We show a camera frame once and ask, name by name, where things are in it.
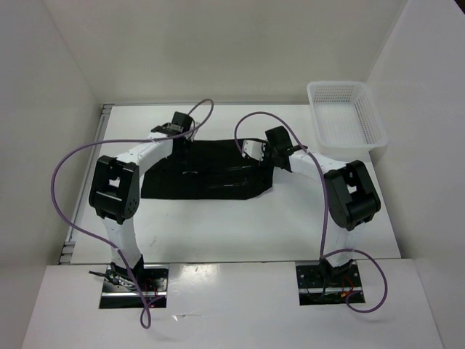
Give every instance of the white tabletop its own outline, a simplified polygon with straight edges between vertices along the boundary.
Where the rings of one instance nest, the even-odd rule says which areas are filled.
[[[299,306],[295,264],[171,265],[167,308],[99,310],[102,265],[50,266],[23,349],[50,348],[344,348],[440,349],[412,260],[380,260],[389,294],[371,314],[345,304]],[[368,308],[382,296],[373,264],[359,261]]]
[[[145,138],[149,131],[170,121],[175,111],[187,112],[191,105],[146,105],[113,107],[103,138]],[[193,117],[200,121],[209,107]],[[301,141],[317,150],[308,105],[217,105],[197,140],[233,138],[240,117],[253,111],[269,111],[284,118]],[[254,116],[239,129],[239,137],[264,139],[264,131],[279,123]],[[132,145],[104,145],[100,155],[116,156]],[[370,162],[363,160],[381,198],[381,211],[366,227],[358,248],[375,258],[399,258],[392,226],[381,190]],[[102,236],[106,232],[87,202],[93,167],[88,177],[76,222]],[[134,216],[137,243],[145,262],[248,262],[316,260],[323,224],[321,184],[300,174],[275,170],[273,187],[247,201],[172,201],[143,199]],[[73,232],[76,246],[71,263],[110,262],[108,246]]]

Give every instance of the white plastic basket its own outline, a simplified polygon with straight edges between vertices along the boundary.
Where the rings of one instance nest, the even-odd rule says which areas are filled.
[[[370,89],[363,82],[311,82],[307,93],[321,153],[359,155],[387,144]]]

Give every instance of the black fabric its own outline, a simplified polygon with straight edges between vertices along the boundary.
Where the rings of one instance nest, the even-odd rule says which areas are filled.
[[[145,173],[141,197],[248,199],[271,188],[272,179],[273,167],[243,158],[234,140],[195,140],[185,154],[173,154]]]

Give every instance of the gray wall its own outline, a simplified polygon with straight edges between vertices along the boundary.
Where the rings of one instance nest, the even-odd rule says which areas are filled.
[[[410,0],[368,79],[389,137],[376,174],[446,348],[464,346],[464,33],[453,0]]]
[[[10,349],[21,346],[67,231],[49,197],[53,167],[93,139],[99,107],[40,1],[0,1],[0,47],[0,346]],[[60,176],[68,214],[87,159],[77,156]]]
[[[100,102],[307,102],[365,81],[405,0],[44,0]]]

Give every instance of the cable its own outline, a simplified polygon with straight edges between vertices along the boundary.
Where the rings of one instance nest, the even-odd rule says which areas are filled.
[[[197,107],[199,105],[202,105],[204,104],[205,102],[209,102],[211,103],[211,107],[210,107],[210,111],[209,113],[207,114],[206,118],[199,124],[197,125],[196,127],[194,127],[193,129],[190,129],[189,131],[186,131],[186,132],[183,132],[179,135],[174,135],[174,136],[169,136],[169,137],[161,137],[161,138],[156,138],[156,139],[144,139],[144,140],[133,140],[133,139],[128,139],[128,140],[99,140],[97,142],[93,142],[93,143],[89,143],[89,144],[85,144],[85,145],[81,145],[80,147],[77,147],[76,149],[70,151],[68,154],[66,154],[63,159],[60,160],[60,162],[58,162],[58,165],[55,167],[54,171],[53,171],[53,174],[52,174],[52,179],[50,181],[50,196],[52,197],[52,203],[53,203],[53,207],[55,208],[55,210],[57,211],[58,215],[60,216],[60,218],[65,221],[70,227],[76,229],[77,231],[80,231],[88,236],[91,236],[92,238],[96,238],[97,240],[100,240],[102,242],[105,242],[106,244],[110,245],[111,248],[115,249],[117,251],[117,253],[119,254],[121,260],[123,261],[126,269],[127,269],[127,272],[128,272],[128,276],[129,278],[131,279],[131,281],[134,283],[135,285],[135,288],[136,288],[136,291],[137,291],[137,294],[139,295],[141,301],[142,301],[142,304],[144,305],[144,309],[142,310],[141,314],[140,314],[140,324],[142,325],[142,327],[144,329],[149,329],[151,324],[152,324],[152,316],[150,315],[150,306],[149,304],[153,304],[156,300],[158,300],[158,298],[155,298],[154,300],[152,300],[151,302],[147,303],[147,301],[145,300],[145,297],[144,297],[144,294],[142,293],[142,290],[140,289],[139,287],[139,284],[137,283],[137,280],[136,280],[136,277],[134,276],[134,274],[132,273],[132,270],[131,270],[131,267],[129,266],[129,263],[128,261],[126,260],[126,258],[124,257],[124,254],[123,252],[118,248],[118,246],[116,246],[112,241],[110,240],[107,240],[106,238],[103,238],[102,236],[98,236],[97,234],[94,234],[94,233],[91,233],[90,231],[86,230],[86,229],[83,229],[79,226],[77,226],[75,223],[71,222],[66,216],[65,214],[63,213],[63,211],[61,210],[60,206],[58,206],[58,203],[57,203],[57,197],[56,197],[56,193],[55,193],[55,182],[57,181],[57,175],[58,175],[58,172],[61,168],[61,166],[71,157],[73,156],[74,154],[78,153],[79,151],[82,151],[83,149],[86,149],[86,148],[90,148],[90,147],[93,147],[95,145],[100,145],[100,144],[109,144],[109,143],[149,143],[149,142],[153,142],[153,141],[163,141],[163,140],[173,140],[173,139],[176,139],[176,138],[181,138],[181,137],[184,137],[185,135],[188,135],[192,132],[195,132],[197,131],[198,129],[200,129],[209,119],[210,119],[210,116],[211,114],[213,113],[213,109],[214,109],[214,102],[213,100],[207,98],[205,100],[202,100],[200,101],[199,103],[197,103],[196,105],[194,105],[194,107],[189,111],[188,115],[190,115],[195,109],[197,109]],[[144,313],[147,314],[147,325],[144,323]]]
[[[326,259],[330,256],[333,256],[335,254],[338,254],[338,253],[342,253],[342,252],[355,252],[355,253],[359,253],[359,254],[362,254],[364,255],[365,257],[367,257],[371,262],[373,262],[373,264],[378,268],[380,274],[381,274],[381,277],[383,278],[383,282],[384,282],[384,294],[383,294],[383,297],[381,299],[381,301],[376,305],[374,306],[373,308],[371,309],[367,309],[367,310],[360,310],[360,309],[356,309],[354,307],[352,307],[350,304],[349,304],[349,299],[351,296],[353,296],[354,294],[357,294],[357,293],[361,293],[361,291],[356,291],[356,292],[352,292],[350,294],[348,294],[346,297],[345,297],[345,300],[346,300],[346,304],[347,306],[357,312],[357,313],[372,313],[374,312],[375,310],[378,310],[383,304],[384,304],[384,301],[386,300],[387,298],[387,280],[386,280],[386,276],[384,275],[384,272],[383,270],[381,269],[381,267],[379,266],[379,264],[377,263],[377,261],[375,261],[368,253],[364,252],[364,251],[360,251],[358,249],[337,249],[336,251],[332,251],[332,252],[329,252],[327,254],[324,254],[324,250],[325,250],[325,244],[326,244],[326,233],[327,233],[327,230],[328,230],[328,211],[329,211],[329,203],[328,203],[328,192],[326,190],[326,184],[325,184],[325,178],[324,178],[324,174],[323,174],[323,170],[321,169],[321,166],[320,166],[320,163],[318,162],[318,160],[313,156],[312,153],[310,153],[307,148],[302,144],[302,142],[299,140],[299,138],[296,136],[295,132],[291,129],[291,127],[284,121],[282,120],[282,118],[280,118],[279,116],[276,116],[275,114],[272,114],[272,113],[268,113],[267,111],[255,111],[253,113],[249,113],[247,115],[245,115],[241,120],[239,120],[239,122],[235,125],[235,128],[234,128],[234,140],[235,140],[235,144],[236,146],[238,147],[238,150],[239,152],[242,154],[243,153],[243,150],[241,149],[240,147],[240,144],[239,144],[239,140],[238,140],[238,128],[239,128],[239,125],[242,124],[243,121],[245,121],[246,119],[250,118],[251,116],[253,115],[266,115],[266,116],[271,116],[272,118],[278,120],[280,123],[282,123],[284,125],[284,127],[289,131],[289,133],[292,135],[292,137],[295,139],[296,143],[299,145],[299,147],[310,157],[312,158],[312,160],[315,162],[315,166],[317,167],[317,170],[318,170],[318,174],[320,176],[320,180],[321,180],[321,185],[323,186],[323,200],[324,200],[324,213],[323,213],[323,232],[321,234],[321,243],[320,243],[320,259]],[[324,284],[323,284],[323,293],[322,293],[322,296],[324,295],[325,293],[325,290],[324,290]]]
[[[320,257],[323,256],[324,250],[325,250],[325,243],[326,243],[326,231],[328,230],[328,212],[329,212],[329,206],[328,206],[328,191],[326,189],[326,184],[325,184],[325,177],[323,174],[323,170],[321,169],[320,163],[318,162],[317,158],[310,153],[305,145],[302,144],[302,142],[299,140],[295,132],[292,130],[292,128],[284,121],[282,118],[279,116],[273,114],[273,113],[268,113],[267,111],[254,111],[253,113],[249,113],[245,115],[239,122],[235,125],[234,128],[234,141],[236,146],[238,147],[239,152],[242,154],[243,150],[240,148],[239,145],[239,139],[238,139],[238,128],[239,125],[243,123],[246,119],[250,118],[253,115],[266,115],[270,116],[276,120],[278,120],[280,123],[284,125],[284,127],[289,131],[291,136],[295,139],[296,143],[299,145],[299,147],[310,157],[312,158],[313,162],[315,162],[315,165],[318,170],[318,175],[320,176],[320,181],[321,185],[323,187],[323,200],[324,200],[324,210],[323,210],[323,233],[321,235],[321,244],[320,244]]]

